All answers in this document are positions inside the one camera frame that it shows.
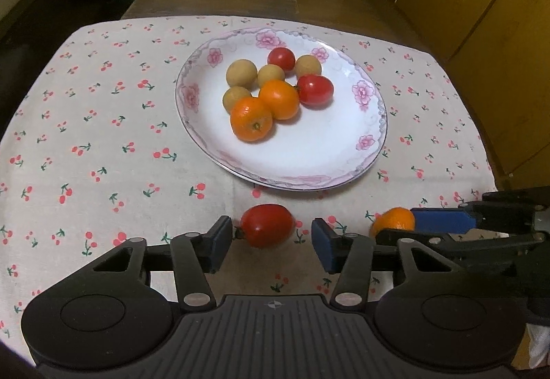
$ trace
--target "metal screw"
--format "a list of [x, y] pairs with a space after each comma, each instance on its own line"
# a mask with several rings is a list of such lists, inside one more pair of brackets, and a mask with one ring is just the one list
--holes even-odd
[[342, 306], [357, 306], [361, 304], [362, 298], [353, 292], [342, 292], [337, 294], [334, 301]]
[[193, 292], [183, 298], [183, 303], [193, 307], [204, 306], [210, 303], [210, 296], [202, 292]]

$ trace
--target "cherry tomato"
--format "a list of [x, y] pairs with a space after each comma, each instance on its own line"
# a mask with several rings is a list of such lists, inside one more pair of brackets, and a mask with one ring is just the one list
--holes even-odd
[[288, 48], [277, 47], [270, 51], [267, 56], [267, 63], [278, 65], [285, 72], [289, 72], [294, 68], [296, 58], [294, 57], [294, 53], [292, 53]]
[[321, 75], [303, 75], [296, 84], [300, 102], [306, 106], [322, 106], [329, 102], [334, 94], [330, 79]]
[[294, 218], [290, 211], [274, 203], [248, 209], [240, 223], [248, 243], [259, 249], [283, 242], [294, 229]]

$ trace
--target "pink flower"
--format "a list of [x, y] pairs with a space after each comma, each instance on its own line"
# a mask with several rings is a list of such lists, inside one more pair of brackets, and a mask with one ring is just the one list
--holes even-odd
[[367, 110], [367, 105], [371, 100], [370, 97], [372, 97], [375, 90], [365, 81], [361, 80], [357, 84], [351, 86], [351, 91], [355, 95], [355, 102], [360, 105], [361, 110]]
[[372, 137], [372, 134], [363, 135], [359, 137], [359, 142], [355, 145], [355, 149], [357, 149], [358, 151], [364, 151], [373, 144], [375, 144], [375, 139]]
[[190, 86], [183, 86], [182, 89], [185, 106], [197, 113], [199, 111], [199, 86], [194, 83]]
[[256, 47], [258, 48], [267, 48], [272, 50], [275, 47], [286, 47], [287, 45], [282, 42], [275, 32], [268, 30], [260, 32], [256, 35]]
[[311, 51], [311, 54], [315, 56], [317, 59], [319, 59], [319, 62], [321, 62], [321, 64], [323, 62], [326, 62], [326, 60], [328, 59], [328, 51], [326, 48], [323, 48], [323, 47], [314, 48]]
[[211, 48], [210, 51], [208, 51], [206, 60], [210, 64], [210, 67], [216, 67], [216, 65], [223, 61], [222, 50], [219, 48]]

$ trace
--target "cherry print tablecloth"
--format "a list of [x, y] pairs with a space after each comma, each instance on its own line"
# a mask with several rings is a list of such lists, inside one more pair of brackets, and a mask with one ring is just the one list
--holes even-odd
[[[386, 145], [359, 181], [315, 193], [257, 187], [204, 156], [185, 132], [174, 81], [192, 51], [232, 29], [272, 26], [323, 40], [362, 64], [388, 111]], [[209, 282], [216, 296], [330, 294], [310, 222], [367, 233], [390, 207], [454, 207], [494, 189], [477, 129], [432, 56], [369, 37], [242, 17], [98, 23], [71, 35], [44, 68], [0, 144], [0, 337], [29, 357], [21, 313], [49, 286], [131, 236], [149, 244], [205, 232], [220, 215], [280, 203], [296, 231], [259, 251], [234, 241]], [[175, 299], [173, 280], [152, 285]], [[374, 273], [374, 300], [391, 275]]]

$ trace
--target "orange fruit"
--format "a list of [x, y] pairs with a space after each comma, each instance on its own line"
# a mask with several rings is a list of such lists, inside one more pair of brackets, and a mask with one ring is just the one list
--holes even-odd
[[383, 229], [413, 231], [415, 219], [413, 212], [403, 207], [395, 207], [376, 218], [371, 225], [370, 236], [375, 238]]
[[273, 118], [288, 120], [298, 113], [300, 98], [298, 92], [288, 82], [272, 79], [263, 84], [258, 98], [265, 102]]
[[270, 108], [259, 98], [246, 97], [238, 100], [229, 116], [233, 134], [245, 142], [263, 138], [273, 126]]

